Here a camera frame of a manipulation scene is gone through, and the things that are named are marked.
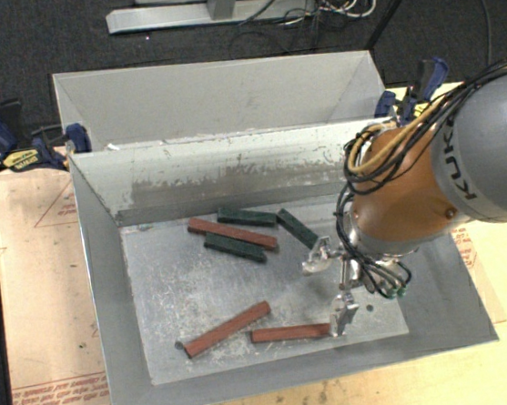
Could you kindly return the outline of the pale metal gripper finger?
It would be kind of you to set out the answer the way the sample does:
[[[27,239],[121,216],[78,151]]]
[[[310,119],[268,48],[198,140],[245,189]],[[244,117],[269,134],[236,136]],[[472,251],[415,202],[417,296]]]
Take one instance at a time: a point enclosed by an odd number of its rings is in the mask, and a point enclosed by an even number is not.
[[[308,257],[301,264],[303,275],[310,276],[318,272],[324,272],[330,267],[330,243],[330,237],[328,236],[323,236],[316,240],[314,247],[310,249]]]
[[[359,302],[350,292],[334,298],[330,313],[330,332],[334,338],[343,336],[345,328],[352,323],[359,308]]]

